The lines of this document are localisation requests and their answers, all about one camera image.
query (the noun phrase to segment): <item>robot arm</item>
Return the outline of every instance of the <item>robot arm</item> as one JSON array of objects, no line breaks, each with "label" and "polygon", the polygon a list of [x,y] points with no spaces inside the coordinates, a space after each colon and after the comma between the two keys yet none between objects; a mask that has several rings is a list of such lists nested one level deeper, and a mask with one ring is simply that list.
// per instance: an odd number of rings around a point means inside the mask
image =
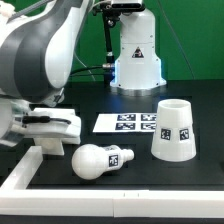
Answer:
[{"label": "robot arm", "polygon": [[92,4],[93,0],[55,0],[43,13],[1,27],[1,94],[39,103],[59,92]]},{"label": "robot arm", "polygon": [[13,147],[28,137],[43,152],[63,155],[62,142],[80,143],[81,120],[74,110],[31,111],[29,102],[43,102],[62,92],[93,1],[54,0],[39,15],[16,19],[8,19],[14,8],[0,2],[4,6],[0,7],[4,17],[0,24],[1,148]]}]

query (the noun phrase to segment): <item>black cable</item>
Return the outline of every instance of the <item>black cable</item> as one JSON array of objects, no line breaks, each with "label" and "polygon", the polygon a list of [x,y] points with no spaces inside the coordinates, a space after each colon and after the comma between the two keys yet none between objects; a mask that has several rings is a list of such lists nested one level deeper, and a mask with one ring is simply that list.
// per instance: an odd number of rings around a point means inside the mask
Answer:
[{"label": "black cable", "polygon": [[164,10],[164,8],[163,8],[163,5],[162,5],[162,3],[161,3],[160,0],[157,0],[157,3],[158,3],[159,9],[160,9],[160,11],[161,11],[161,13],[162,13],[162,15],[163,15],[163,17],[164,17],[164,19],[165,19],[165,21],[166,21],[168,27],[169,27],[170,30],[171,30],[171,33],[173,34],[173,37],[174,37],[174,39],[175,39],[175,41],[176,41],[176,43],[177,43],[177,45],[178,45],[178,47],[179,47],[179,49],[180,49],[180,52],[182,53],[182,55],[183,55],[183,57],[184,57],[184,60],[185,60],[185,62],[187,63],[187,66],[188,66],[188,68],[189,68],[189,70],[190,70],[191,76],[192,76],[193,79],[195,79],[195,74],[194,74],[194,71],[193,71],[193,69],[192,69],[192,67],[191,67],[191,63],[190,63],[190,61],[188,60],[188,57],[187,57],[187,55],[186,55],[186,53],[185,53],[185,51],[184,51],[184,48],[183,48],[183,46],[182,46],[182,44],[181,44],[181,42],[180,42],[180,40],[179,40],[179,38],[178,38],[178,36],[177,36],[177,34],[176,34],[176,32],[175,32],[173,26],[172,26],[172,24],[171,24],[171,22],[170,22],[168,16],[166,15],[166,12],[165,12],[165,10]]},{"label": "black cable", "polygon": [[103,68],[103,66],[102,65],[96,65],[96,66],[92,66],[92,67],[76,69],[76,70],[71,71],[70,76],[74,76],[76,73],[79,73],[79,72],[94,70],[94,69],[100,69],[100,68]]},{"label": "black cable", "polygon": [[9,18],[8,22],[10,22],[11,20],[14,20],[14,19],[16,19],[16,18],[18,18],[20,16],[26,15],[26,14],[28,14],[28,13],[30,13],[30,12],[38,9],[38,8],[40,8],[41,6],[47,4],[48,2],[52,2],[52,1],[53,0],[41,0],[41,1],[39,1],[39,2],[37,2],[35,4],[33,4],[33,5],[25,8],[25,9],[22,9],[21,11],[19,11],[19,12],[15,13],[14,15],[12,15],[12,17]]},{"label": "black cable", "polygon": [[23,124],[36,124],[36,123],[49,123],[51,121],[64,122],[67,124],[71,124],[71,121],[62,118],[51,118],[49,116],[24,116]]},{"label": "black cable", "polygon": [[77,77],[90,77],[90,76],[104,76],[103,74],[82,74],[82,75],[73,75],[70,78],[77,78]]},{"label": "black cable", "polygon": [[[84,66],[85,68],[87,67],[87,66],[81,61],[81,59],[78,57],[78,55],[76,54],[76,52],[74,52],[74,57],[75,57],[75,59],[76,59],[82,66]],[[92,72],[91,72],[90,70],[88,70],[88,72],[89,72],[89,74],[91,75],[92,80],[95,82],[96,79],[95,79],[94,75],[92,74]]]},{"label": "black cable", "polygon": [[115,59],[114,59],[114,54],[112,49],[110,28],[108,26],[107,16],[104,11],[102,14],[102,18],[103,18],[103,24],[104,24],[104,35],[105,35],[105,43],[106,43],[106,50],[107,50],[106,61],[107,63],[114,63]]}]

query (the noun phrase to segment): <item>white cylindrical device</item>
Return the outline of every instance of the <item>white cylindrical device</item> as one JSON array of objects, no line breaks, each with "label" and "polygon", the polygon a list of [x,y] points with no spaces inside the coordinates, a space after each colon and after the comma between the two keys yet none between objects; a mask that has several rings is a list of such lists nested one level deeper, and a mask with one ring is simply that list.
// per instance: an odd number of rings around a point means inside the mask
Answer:
[{"label": "white cylindrical device", "polygon": [[191,104],[170,99],[159,102],[152,154],[162,160],[181,162],[196,155]]},{"label": "white cylindrical device", "polygon": [[145,9],[122,14],[120,21],[121,51],[111,90],[130,96],[151,95],[155,88],[166,84],[155,51],[155,16]]}]

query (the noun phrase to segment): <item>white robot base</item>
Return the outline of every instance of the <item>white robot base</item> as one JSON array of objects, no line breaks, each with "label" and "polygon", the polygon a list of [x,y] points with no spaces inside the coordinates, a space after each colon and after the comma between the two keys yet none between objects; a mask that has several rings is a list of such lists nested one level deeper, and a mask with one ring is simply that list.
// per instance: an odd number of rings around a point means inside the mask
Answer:
[{"label": "white robot base", "polygon": [[123,14],[121,53],[115,62],[111,91],[130,96],[151,95],[166,85],[161,76],[161,60],[155,52],[155,17],[143,12]]}]

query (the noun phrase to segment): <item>warning triangle sticker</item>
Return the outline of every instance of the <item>warning triangle sticker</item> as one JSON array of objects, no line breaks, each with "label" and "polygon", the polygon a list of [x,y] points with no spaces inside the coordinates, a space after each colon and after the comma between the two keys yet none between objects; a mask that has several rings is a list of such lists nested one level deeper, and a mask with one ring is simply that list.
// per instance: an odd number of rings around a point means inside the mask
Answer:
[{"label": "warning triangle sticker", "polygon": [[135,53],[132,55],[132,58],[144,58],[144,55],[139,47],[136,49]]}]

